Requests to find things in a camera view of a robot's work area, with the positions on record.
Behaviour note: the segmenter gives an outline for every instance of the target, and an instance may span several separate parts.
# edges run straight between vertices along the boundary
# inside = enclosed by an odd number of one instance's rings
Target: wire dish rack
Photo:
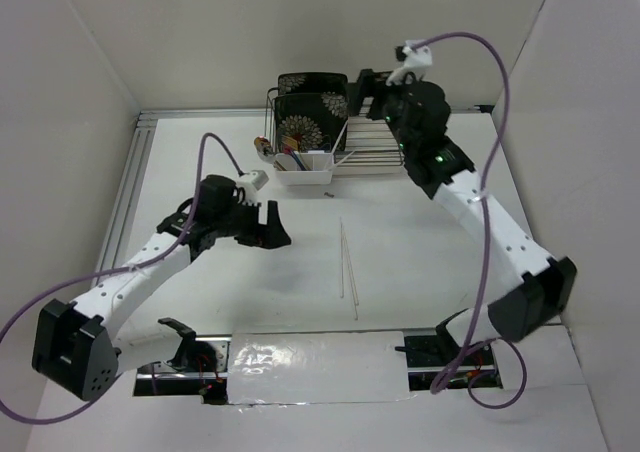
[[[267,92],[264,136],[269,139],[275,151],[280,152],[273,120],[273,99],[277,91],[277,88],[273,88]],[[384,120],[367,119],[371,100],[365,99],[360,114],[348,119],[345,150],[336,152],[335,161],[354,153],[334,170],[334,175],[396,174],[403,170],[402,152]]]

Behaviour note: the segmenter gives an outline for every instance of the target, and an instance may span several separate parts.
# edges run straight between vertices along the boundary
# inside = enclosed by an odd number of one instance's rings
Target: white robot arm
[[[120,329],[164,282],[218,238],[234,237],[241,245],[264,249],[291,244],[276,202],[268,202],[267,223],[258,221],[256,194],[267,180],[263,171],[249,172],[235,182],[208,176],[201,182],[198,203],[185,201],[163,220],[125,264],[128,272],[109,277],[69,303],[54,299],[45,305],[38,318],[33,368],[80,399],[92,401],[127,370],[158,360],[179,363],[196,346],[196,333],[184,324],[164,318],[131,335]],[[189,205],[195,207],[190,225],[184,212]],[[166,256],[149,263],[160,255]]]
[[[404,57],[402,67],[382,73],[366,69],[357,83],[349,84],[350,114],[358,114],[364,98],[373,97],[368,117],[385,120],[404,152],[409,177],[478,242],[485,234],[482,199],[486,199],[493,223],[491,265],[506,294],[482,305],[471,343],[497,338],[518,342],[564,310],[576,268],[568,258],[557,261],[536,244],[494,197],[480,196],[480,178],[473,163],[446,136],[451,109],[444,92],[419,80],[431,64],[431,53],[426,47],[413,51],[410,45],[397,50],[398,58]],[[201,182],[198,203],[186,201],[167,217],[125,264],[128,271],[70,303],[53,300],[47,304],[38,321],[34,369],[91,401],[126,370],[158,360],[179,364],[196,343],[196,333],[188,326],[165,318],[131,335],[120,329],[158,287],[188,267],[217,238],[234,237],[240,244],[266,249],[291,244],[275,202],[268,203],[267,224],[258,223],[256,194],[267,180],[259,171],[237,182],[207,177]],[[195,221],[185,234],[184,208],[188,205],[195,207]],[[183,240],[175,246],[177,237]],[[162,260],[149,264],[163,253]],[[460,311],[436,327],[444,361],[463,347],[473,312]]]

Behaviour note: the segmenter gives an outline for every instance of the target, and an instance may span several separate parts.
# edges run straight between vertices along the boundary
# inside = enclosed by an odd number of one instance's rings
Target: purple cable
[[[430,39],[426,39],[416,44],[413,44],[411,48],[413,50],[417,50],[420,47],[425,47],[425,46],[434,44],[436,42],[440,42],[441,40],[452,39],[452,38],[465,38],[465,39],[475,40],[476,42],[480,42],[491,53],[496,63],[498,64],[498,68],[500,69],[500,75],[502,76],[502,83],[504,86],[504,112],[502,114],[502,120],[500,121],[500,126],[498,127],[496,140],[493,143],[493,146],[491,147],[491,151],[489,152],[489,157],[487,158],[487,162],[484,166],[484,169],[480,177],[480,192],[482,192],[485,190],[487,186],[489,169],[491,168],[491,165],[493,164],[493,160],[495,159],[496,153],[498,152],[498,149],[502,144],[502,139],[504,137],[504,134],[507,128],[507,118],[509,117],[509,108],[511,106],[511,89],[509,87],[509,75],[507,73],[506,67],[504,66],[504,62],[502,61],[502,58],[500,57],[500,54],[498,53],[496,48],[493,45],[491,45],[489,41],[487,41],[483,37],[480,37],[479,35],[471,32],[450,32],[447,34],[436,35],[435,37],[432,37]],[[489,278],[489,261],[491,256],[491,223],[490,223],[490,217],[489,217],[489,205],[487,204],[487,199],[484,196],[484,194],[481,195],[480,204],[482,206],[482,216],[484,221],[484,247],[483,247],[483,258],[482,258],[482,272],[480,275],[480,284],[478,285],[478,292],[476,295],[476,303],[474,305],[474,310],[471,315],[471,321],[469,322],[469,330],[467,331],[467,335],[464,339],[462,347],[460,348],[460,351],[458,352],[458,355],[456,356],[456,358],[453,359],[449,364],[447,364],[447,366],[438,373],[438,375],[435,377],[435,379],[431,383],[430,390],[432,394],[437,394],[439,392],[442,392],[444,389],[446,389],[449,384],[449,381],[452,378],[454,378],[458,368],[462,365],[462,362],[464,361],[465,357],[470,353],[472,353],[470,352],[471,350],[476,350],[476,347],[469,349],[469,346],[471,345],[471,339],[473,338],[473,333],[475,332],[476,326],[478,324],[478,316],[480,315],[480,308],[484,301],[484,295],[487,289],[487,281]],[[505,341],[505,342],[507,342],[509,347],[511,347],[515,351],[516,355],[518,356],[518,359],[522,366],[522,384],[520,389],[518,390],[518,393],[515,395],[513,399],[509,400],[504,404],[490,405],[490,404],[485,404],[481,402],[471,393],[471,386],[475,383],[475,380],[477,380],[477,378],[483,374],[480,374],[478,377],[475,377],[474,380],[470,381],[469,383],[469,395],[476,403],[488,409],[503,409],[505,407],[509,407],[520,398],[520,396],[524,392],[524,388],[527,383],[527,369],[524,363],[524,359],[522,358],[522,355],[512,343],[508,341]]]
[[[238,165],[238,162],[236,162],[236,159],[233,157],[233,155],[231,154],[231,151],[229,150],[227,145],[222,141],[222,139],[220,139],[220,137],[218,137],[216,134],[213,134],[211,132],[207,132],[206,134],[204,134],[202,136],[202,139],[200,140],[200,149],[198,151],[198,165],[197,165],[197,168],[196,168],[196,187],[195,187],[195,192],[193,193],[193,204],[197,204],[198,203],[198,199],[200,198],[200,181],[202,180],[202,167],[203,167],[203,162],[204,162],[204,149],[205,149],[205,144],[206,144],[206,141],[207,141],[208,138],[215,139],[220,143],[222,148],[225,150],[225,152],[227,153],[227,155],[231,159],[231,162],[233,163],[234,167],[238,171],[238,174],[240,176],[244,175],[244,172],[242,172],[242,170],[240,169],[240,166]],[[185,236],[189,232],[189,229],[193,225],[193,218],[195,216],[195,211],[196,211],[196,207],[191,207],[191,210],[189,211],[189,215],[188,215],[187,220],[186,220],[186,222],[184,224],[182,232],[180,233],[180,235],[178,236],[176,241],[167,250],[165,250],[164,252],[162,252],[161,254],[157,255],[156,257],[154,257],[152,259],[149,259],[149,260],[147,260],[145,262],[141,262],[141,263],[137,264],[136,268],[142,269],[144,267],[149,267],[150,265],[156,264],[156,263],[160,262],[161,260],[164,260],[170,253],[172,253],[174,250],[176,250],[176,248],[182,242],[182,239],[185,238]],[[58,285],[54,285],[53,287],[51,287],[48,290],[45,290],[41,294],[37,295],[36,297],[34,297],[30,301],[28,301],[26,304],[24,304],[7,321],[7,323],[4,325],[4,327],[2,327],[2,330],[0,330],[0,344],[2,344],[2,341],[7,336],[7,333],[9,332],[11,327],[13,327],[13,324],[15,324],[16,321],[20,317],[22,317],[31,307],[36,305],[41,300],[46,299],[47,297],[49,297],[52,294],[55,294],[59,290],[65,289],[65,288],[70,287],[70,286],[75,285],[75,284],[79,284],[81,282],[86,282],[86,281],[89,281],[89,280],[97,279],[99,277],[105,277],[107,275],[123,274],[125,272],[130,272],[130,271],[131,271],[130,267],[117,267],[117,268],[114,268],[114,269],[108,269],[108,270],[102,270],[102,271],[99,271],[99,272],[93,272],[91,274],[83,275],[81,277],[76,277],[75,279],[67,280],[67,281],[62,282],[62,283],[60,283]],[[20,423],[23,423],[23,424],[50,425],[50,424],[57,424],[59,422],[63,422],[65,420],[68,420],[68,419],[71,419],[73,417],[76,417],[77,415],[79,415],[80,413],[82,413],[85,410],[87,410],[89,407],[91,407],[96,402],[97,402],[97,400],[95,400],[93,402],[89,402],[89,403],[83,405],[82,407],[80,407],[79,409],[76,409],[73,412],[69,412],[68,414],[61,415],[59,417],[52,417],[50,419],[34,419],[34,418],[31,418],[31,417],[25,417],[23,415],[20,415],[20,414],[14,412],[13,410],[9,409],[9,407],[7,407],[7,405],[2,401],[2,399],[0,399],[0,412],[5,414],[10,419],[13,419],[13,420],[15,420],[17,422],[20,422]]]

